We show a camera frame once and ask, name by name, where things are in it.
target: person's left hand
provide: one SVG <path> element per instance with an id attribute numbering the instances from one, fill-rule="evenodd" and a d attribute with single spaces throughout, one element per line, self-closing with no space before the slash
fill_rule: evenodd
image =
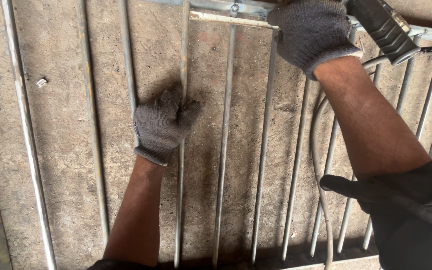
<path id="1" fill-rule="evenodd" d="M 140 138 L 140 145 L 134 153 L 153 163 L 163 166 L 168 164 L 171 151 L 191 132 L 198 119 L 199 102 L 191 101 L 179 107 L 181 86 L 166 90 L 152 104 L 138 106 L 134 110 L 132 125 Z"/>

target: metal gate frame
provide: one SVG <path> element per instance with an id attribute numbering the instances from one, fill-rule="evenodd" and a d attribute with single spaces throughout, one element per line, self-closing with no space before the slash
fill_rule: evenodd
<path id="1" fill-rule="evenodd" d="M 108 216 L 106 209 L 106 199 L 104 192 L 104 179 L 102 175 L 102 160 L 101 160 L 101 149 L 99 145 L 99 131 L 98 131 L 98 123 L 96 118 L 96 101 L 95 101 L 95 91 L 93 87 L 93 76 L 91 70 L 91 57 L 90 57 L 90 49 L 89 49 L 89 38 L 87 31 L 87 17 L 86 17 L 86 3 L 85 0 L 77 0 L 78 1 L 78 22 L 79 22 L 79 33 L 80 33 L 80 41 L 81 41 L 81 54 L 84 64 L 84 80 L 86 86 L 86 95 L 88 101 L 88 116 L 90 119 L 90 132 L 91 132 L 91 141 L 92 141 L 92 149 L 93 149 L 93 158 L 94 158 L 94 167 L 95 167 L 95 180 L 96 187 L 98 193 L 98 202 L 99 202 L 99 210 L 101 217 L 101 227 L 103 231 L 103 242 L 106 244 L 108 236 L 109 236 L 109 226 L 108 226 Z M 316 267 L 325 265 L 328 267 L 328 260 L 330 257 L 333 257 L 332 252 L 332 234 L 328 235 L 328 246 L 330 249 L 327 251 L 316 251 L 315 245 L 317 241 L 317 234 L 319 231 L 319 224 L 321 220 L 321 212 L 324 208 L 320 203 L 318 204 L 318 211 L 316 214 L 316 220 L 314 224 L 313 230 L 313 238 L 311 240 L 311 250 L 309 255 L 306 253 L 299 254 L 287 254 L 288 248 L 288 238 L 289 231 L 291 225 L 291 215 L 292 209 L 294 206 L 294 197 L 296 192 L 296 183 L 298 180 L 298 171 L 301 161 L 302 154 L 302 145 L 303 145 L 303 131 L 306 122 L 307 109 L 308 109 L 308 101 L 309 101 L 309 89 L 311 86 L 311 80 L 307 79 L 304 87 L 304 95 L 303 95 L 303 103 L 301 105 L 301 116 L 299 121 L 298 128 L 298 136 L 297 136 L 297 146 L 296 146 L 296 154 L 295 161 L 293 167 L 293 174 L 291 179 L 291 188 L 290 188 L 290 196 L 288 200 L 287 213 L 286 213 L 286 223 L 285 223 L 285 232 L 283 236 L 283 250 L 280 258 L 268 258 L 268 259 L 258 259 L 256 261 L 256 250 L 257 250 L 257 236 L 258 236 L 258 228 L 259 228 L 259 217 L 261 211 L 261 198 L 262 198 L 262 190 L 263 190 L 263 179 L 265 172 L 265 162 L 266 162 L 266 152 L 267 152 L 267 142 L 268 142 L 268 129 L 269 129 L 269 120 L 271 115 L 271 102 L 272 102 L 272 93 L 273 93 L 273 83 L 275 77 L 275 69 L 276 69 L 276 44 L 274 42 L 274 36 L 276 35 L 277 28 L 268 25 L 264 20 L 271 10 L 276 7 L 276 4 L 259 2 L 253 0 L 237 0 L 236 2 L 232 2 L 230 0 L 144 0 L 153 3 L 159 4 L 170 4 L 182 6 L 182 39 L 181 39 L 181 72 L 180 79 L 182 85 L 182 96 L 183 102 L 186 100 L 186 89 L 187 89 L 187 74 L 188 74 L 188 29 L 189 29 L 189 20 L 202 20 L 209 22 L 223 22 L 231 24 L 230 32 L 229 32 L 229 46 L 228 46 L 228 59 L 226 66 L 226 86 L 225 86 L 225 101 L 224 101 L 224 112 L 223 112 L 223 128 L 221 135 L 221 153 L 220 153 L 220 164 L 219 164 L 219 177 L 218 177 L 218 191 L 217 191 L 217 200 L 216 200 L 216 219 L 214 226 L 214 246 L 213 246 L 213 267 L 218 267 L 218 250 L 219 250 L 219 235 L 220 235 L 220 223 L 221 223 L 221 215 L 222 215 L 222 196 L 223 196 L 223 184 L 224 184 L 224 175 L 225 175 L 225 162 L 226 162 L 226 146 L 228 142 L 228 126 L 229 126 L 229 115 L 230 115 L 230 103 L 231 103 L 231 87 L 232 87 L 232 70 L 233 70 L 233 58 L 234 58 L 234 48 L 235 48 L 235 25 L 244 25 L 251 27 L 263 27 L 263 28 L 272 28 L 273 29 L 273 41 L 271 44 L 271 55 L 269 60 L 269 70 L 268 70 L 268 85 L 266 90 L 266 100 L 265 100 L 265 108 L 264 108 L 264 119 L 263 119 L 263 131 L 262 131 L 262 139 L 261 139 L 261 155 L 260 155 L 260 164 L 259 164 L 259 173 L 258 173 L 258 185 L 256 192 L 256 201 L 255 201 L 255 213 L 254 213 L 254 225 L 253 225 L 253 234 L 252 234 L 252 243 L 251 243 L 251 261 L 249 265 L 229 265 L 230 268 L 252 268 L 257 267 L 263 270 L 269 269 L 303 269 L 306 267 Z M 43 194 L 43 185 L 41 181 L 41 175 L 39 173 L 39 162 L 36 154 L 36 144 L 34 140 L 34 133 L 32 129 L 31 123 L 31 115 L 29 112 L 29 104 L 27 99 L 27 91 L 24 80 L 23 73 L 23 64 L 21 59 L 21 53 L 19 50 L 18 44 L 18 36 L 16 32 L 15 25 L 15 17 L 13 12 L 12 0 L 1 0 L 1 7 L 4 15 L 4 23 L 5 29 L 8 36 L 8 46 L 9 46 L 9 55 L 13 70 L 13 76 L 15 80 L 16 93 L 18 97 L 18 104 L 21 114 L 21 123 L 23 127 L 23 134 L 26 144 L 26 149 L 28 152 L 28 159 L 30 165 L 31 176 L 34 185 L 34 191 L 36 194 L 36 203 L 37 210 L 39 214 L 40 226 L 42 229 L 42 238 L 45 249 L 45 256 L 47 267 L 49 270 L 56 269 L 56 261 L 54 257 L 54 251 L 52 247 L 51 241 L 51 232 L 48 222 L 48 215 L 46 211 L 46 205 Z M 193 12 L 190 11 L 190 8 L 196 9 L 205 9 L 205 10 L 213 10 L 218 12 L 229 12 L 231 17 L 219 16 L 201 12 Z M 131 116 L 133 116 L 134 109 L 137 106 L 137 95 L 136 95 L 136 87 L 135 87 L 135 78 L 133 71 L 133 59 L 131 54 L 131 43 L 129 36 L 129 25 L 128 25 L 128 14 L 126 7 L 126 0 L 118 0 L 118 9 L 120 16 L 120 24 L 121 24 L 121 35 L 123 42 L 123 51 L 124 51 L 124 59 L 126 66 L 126 75 L 128 80 L 128 94 L 129 94 L 129 104 L 131 108 Z M 236 18 L 238 14 L 242 15 L 251 15 L 255 17 L 259 17 L 261 21 L 254 20 L 245 20 Z M 354 17 L 349 16 L 352 22 L 352 30 L 350 35 L 350 40 L 354 42 L 354 37 L 356 31 L 364 31 L 364 29 L 359 25 L 357 20 Z M 431 40 L 432 41 L 432 28 L 421 27 L 417 25 L 410 25 L 410 36 L 414 37 L 414 41 L 419 43 L 420 39 Z M 365 63 L 365 67 L 371 66 L 375 63 L 381 63 L 381 59 L 374 59 L 369 61 L 370 63 Z M 381 72 L 381 65 L 376 67 L 374 73 L 374 83 L 378 84 L 379 75 Z M 414 58 L 411 58 L 408 61 L 401 92 L 398 99 L 398 104 L 396 110 L 399 114 L 401 114 L 402 107 L 405 101 L 406 92 L 408 90 L 409 82 L 411 80 L 412 71 L 414 68 Z M 426 96 L 426 100 L 423 107 L 423 112 L 421 114 L 421 118 L 418 124 L 418 129 L 416 136 L 418 139 L 421 138 L 422 130 L 425 124 L 425 119 L 428 113 L 428 108 L 431 103 L 432 97 L 432 75 L 431 82 L 429 84 L 428 94 Z M 323 99 L 320 105 L 318 106 L 318 111 L 316 117 L 319 117 L 324 110 L 324 107 L 327 104 L 327 99 Z M 313 121 L 311 126 L 311 138 L 314 142 L 314 138 L 317 135 L 317 132 L 314 132 L 317 129 L 317 121 Z M 332 153 L 335 147 L 335 138 L 339 129 L 338 121 L 334 119 L 333 121 L 333 129 L 331 132 L 331 139 L 329 142 L 328 155 L 326 158 L 326 166 L 324 169 L 324 174 L 329 173 L 332 162 Z M 135 144 L 139 145 L 138 138 L 135 136 Z M 313 162 L 315 164 L 315 175 L 316 178 L 319 177 L 319 168 L 316 168 L 316 159 L 315 151 L 313 154 Z M 176 238 L 175 238 L 175 257 L 174 257 L 174 268 L 178 268 L 180 265 L 181 258 L 181 221 L 182 221 L 182 207 L 183 207 L 183 169 L 184 169 L 184 141 L 179 146 L 179 155 L 178 155 L 178 173 L 177 173 L 177 218 L 176 218 Z M 363 241 L 362 248 L 358 247 L 349 247 L 343 248 L 343 241 L 345 232 L 348 225 L 350 209 L 351 209 L 352 199 L 348 199 L 345 208 L 345 214 L 343 217 L 343 223 L 340 231 L 340 238 L 338 241 L 336 256 L 334 257 L 334 263 L 339 262 L 348 262 L 348 261 L 357 261 L 368 258 L 376 258 L 377 250 L 375 248 L 374 243 L 370 243 L 370 236 L 372 232 L 371 227 L 371 219 L 369 219 L 365 238 Z"/>

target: forearm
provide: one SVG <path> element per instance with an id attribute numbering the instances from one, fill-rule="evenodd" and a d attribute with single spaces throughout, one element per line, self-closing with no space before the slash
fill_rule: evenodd
<path id="1" fill-rule="evenodd" d="M 324 62 L 314 74 L 333 107 L 357 177 L 407 172 L 431 161 L 357 57 Z"/>
<path id="2" fill-rule="evenodd" d="M 103 259 L 156 266 L 159 253 L 159 197 L 164 167 L 136 157 Z"/>

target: gray knit glove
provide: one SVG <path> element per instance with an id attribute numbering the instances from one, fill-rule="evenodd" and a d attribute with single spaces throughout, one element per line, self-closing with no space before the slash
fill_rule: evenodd
<path id="1" fill-rule="evenodd" d="M 316 80 L 313 71 L 319 64 L 362 54 L 348 40 L 351 24 L 339 1 L 296 0 L 271 11 L 267 22 L 279 27 L 275 39 L 278 54 L 311 80 Z"/>
<path id="2" fill-rule="evenodd" d="M 140 138 L 134 153 L 153 163 L 166 166 L 171 151 L 191 132 L 200 112 L 197 101 L 180 108 L 181 86 L 166 90 L 152 104 L 134 110 L 132 126 Z"/>

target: dirty concrete surface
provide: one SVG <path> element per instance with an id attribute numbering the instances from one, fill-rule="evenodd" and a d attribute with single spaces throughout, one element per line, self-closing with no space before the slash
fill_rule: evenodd
<path id="1" fill-rule="evenodd" d="M 390 0 L 410 23 L 432 27 L 432 2 Z M 87 102 L 76 20 L 76 2 L 13 1 L 25 68 L 28 99 L 41 167 L 51 236 L 59 269 L 85 269 L 103 253 L 94 180 Z M 140 102 L 157 97 L 179 78 L 181 7 L 129 1 L 129 28 Z M 93 60 L 105 192 L 113 224 L 133 168 L 132 134 L 116 1 L 88 0 L 87 17 Z M 227 148 L 220 262 L 249 259 L 271 31 L 237 26 L 233 92 Z M 229 27 L 191 21 L 188 96 L 201 101 L 202 114 L 186 139 L 182 265 L 207 265 L 213 249 L 218 186 L 220 132 L 225 89 Z M 358 32 L 363 60 L 377 56 L 374 42 Z M 423 42 L 422 46 L 432 45 Z M 384 65 L 380 90 L 396 105 L 406 64 Z M 432 56 L 416 59 L 403 119 L 416 131 L 432 72 Z M 42 88 L 36 82 L 45 77 Z M 301 113 L 304 76 L 277 59 L 269 129 L 258 247 L 259 256 L 279 252 L 291 184 Z M 309 99 L 305 143 L 297 182 L 290 238 L 291 252 L 307 252 L 317 207 L 312 157 L 307 138 L 313 109 L 321 100 L 314 83 Z M 323 168 L 333 122 L 326 109 L 319 128 Z M 422 144 L 432 141 L 432 103 Z M 331 173 L 351 177 L 339 133 Z M 177 157 L 163 176 L 160 202 L 160 262 L 173 260 L 176 219 Z M 339 229 L 346 198 L 329 193 L 333 236 Z M 38 213 L 16 102 L 6 34 L 0 7 L 0 208 L 15 270 L 46 267 Z M 348 245 L 360 245 L 368 216 L 355 203 L 346 233 Z M 321 223 L 319 249 L 325 248 Z M 334 269 L 378 269 L 376 259 L 336 265 Z"/>

